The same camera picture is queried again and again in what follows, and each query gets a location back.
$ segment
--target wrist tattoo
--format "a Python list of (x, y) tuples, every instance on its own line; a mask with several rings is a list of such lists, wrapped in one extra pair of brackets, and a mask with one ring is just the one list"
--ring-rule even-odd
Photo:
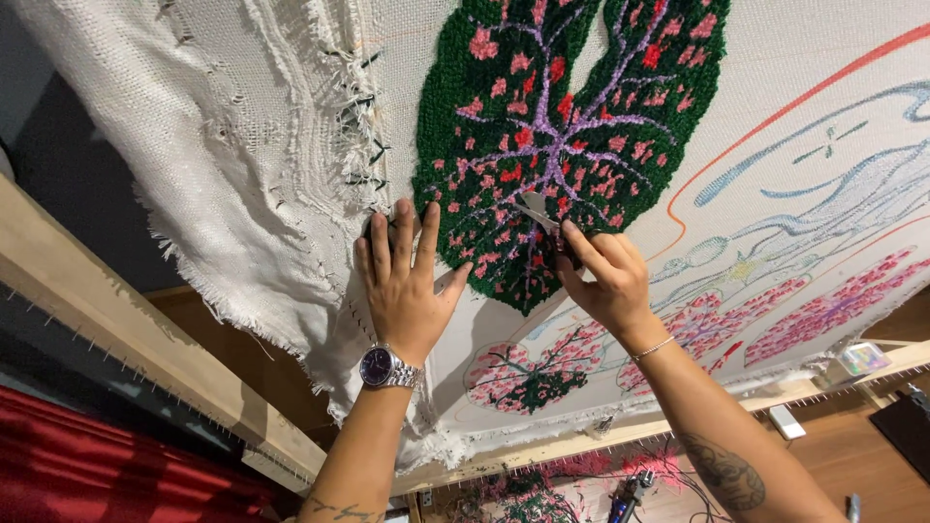
[(382, 523), (384, 521), (383, 512), (380, 514), (361, 512), (356, 511), (356, 508), (358, 508), (358, 503), (339, 507), (323, 503), (312, 495), (307, 498), (307, 510), (311, 514), (326, 512), (333, 521), (342, 523)]
[(751, 510), (765, 501), (759, 474), (735, 453), (697, 434), (679, 435), (697, 475), (728, 510)]

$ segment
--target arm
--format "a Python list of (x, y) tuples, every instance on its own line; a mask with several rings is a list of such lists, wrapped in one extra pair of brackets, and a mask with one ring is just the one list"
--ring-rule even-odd
[[(459, 267), (453, 282), (439, 295), (433, 294), (439, 206), (427, 206), (413, 268), (412, 207), (409, 200), (397, 202), (393, 260), (388, 247), (388, 222), (381, 214), (371, 219), (372, 245), (369, 248), (359, 238), (355, 254), (379, 341), (389, 343), (406, 364), (422, 369), (455, 311), (472, 264)], [(411, 394), (406, 387), (363, 388), (300, 509), (300, 523), (384, 520), (394, 478), (394, 457)]]
[[(632, 242), (624, 235), (589, 242), (570, 222), (563, 233), (597, 279), (582, 281), (560, 257), (559, 278), (575, 302), (631, 355), (667, 340), (669, 332), (649, 310), (648, 271)], [(695, 470), (737, 523), (845, 521), (801, 464), (678, 343), (644, 355), (638, 365)]]

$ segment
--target scissors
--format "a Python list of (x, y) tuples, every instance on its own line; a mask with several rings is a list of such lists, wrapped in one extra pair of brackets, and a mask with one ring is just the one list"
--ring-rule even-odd
[[(549, 215), (546, 214), (546, 197), (534, 191), (526, 191), (520, 194), (520, 197), (523, 198), (526, 207), (520, 204), (514, 205), (526, 216), (529, 216), (533, 220), (536, 220), (539, 225), (542, 225), (543, 230), (546, 231), (546, 237), (549, 238), (549, 244), (552, 250), (555, 251), (555, 254), (566, 256), (572, 262), (572, 266), (575, 267), (575, 269), (581, 268), (581, 259), (578, 258), (571, 244), (562, 237), (562, 226), (559, 225), (558, 221), (551, 219)], [(590, 240), (603, 232), (604, 231), (600, 229), (590, 229), (589, 231), (585, 231), (584, 235)]]

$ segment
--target hand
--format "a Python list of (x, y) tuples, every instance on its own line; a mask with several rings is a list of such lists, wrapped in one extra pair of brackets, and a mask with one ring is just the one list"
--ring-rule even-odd
[(355, 252), (359, 260), (371, 319), (378, 340), (407, 365), (423, 368), (426, 356), (439, 341), (456, 303), (465, 289), (472, 263), (458, 268), (452, 282), (438, 295), (432, 292), (432, 267), (439, 235), (439, 204), (426, 207), (423, 231), (417, 247), (417, 263), (410, 268), (413, 249), (413, 205), (401, 198), (397, 209), (397, 237), (393, 261), (388, 247), (388, 220), (383, 214), (371, 217), (371, 240), (359, 238)]
[(649, 271), (625, 235), (601, 234), (589, 242), (571, 221), (563, 223), (562, 234), (597, 278), (582, 281), (567, 257), (556, 258), (559, 279), (578, 306), (621, 343), (637, 329), (656, 327), (658, 318), (649, 310)]

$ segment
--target finger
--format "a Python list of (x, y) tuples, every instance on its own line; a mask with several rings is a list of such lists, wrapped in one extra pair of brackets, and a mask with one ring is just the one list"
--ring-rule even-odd
[(581, 305), (579, 302), (586, 300), (591, 284), (581, 279), (567, 256), (555, 257), (555, 275), (559, 277), (559, 281), (568, 291), (568, 296), (575, 300), (575, 303)]
[(439, 235), (439, 204), (430, 202), (423, 217), (423, 232), (419, 235), (417, 261), (414, 273), (432, 279), (432, 267), (436, 263), (436, 238)]
[(614, 238), (619, 242), (623, 249), (627, 251), (627, 254), (630, 255), (630, 258), (633, 260), (633, 263), (645, 266), (645, 260), (643, 255), (640, 254), (639, 249), (633, 244), (632, 241), (626, 235), (614, 235)]
[(371, 254), (375, 263), (376, 283), (391, 279), (391, 248), (388, 246), (388, 219), (377, 212), (371, 217)]
[(608, 277), (611, 271), (614, 270), (610, 261), (607, 261), (607, 258), (602, 256), (601, 253), (591, 245), (588, 238), (584, 237), (584, 234), (570, 220), (565, 220), (563, 222), (562, 235), (568, 240), (568, 243), (571, 244), (578, 259), (584, 263), (585, 267), (591, 270), (594, 277), (597, 279)]
[(410, 256), (413, 253), (413, 210), (410, 200), (397, 200), (397, 235), (394, 237), (394, 263), (392, 271), (395, 276), (406, 278), (410, 274)]
[(355, 259), (358, 261), (359, 272), (362, 273), (362, 280), (365, 282), (365, 291), (371, 294), (375, 288), (375, 273), (371, 260), (371, 249), (368, 248), (368, 241), (364, 238), (355, 240)]
[(613, 236), (600, 234), (591, 239), (591, 244), (597, 249), (611, 265), (618, 269), (630, 270), (633, 266), (633, 259), (626, 249)]
[(456, 269), (452, 281), (440, 293), (440, 297), (446, 305), (455, 308), (458, 299), (461, 298), (462, 292), (465, 290), (465, 285), (468, 284), (468, 275), (472, 271), (472, 267), (474, 267), (474, 263), (469, 261)]

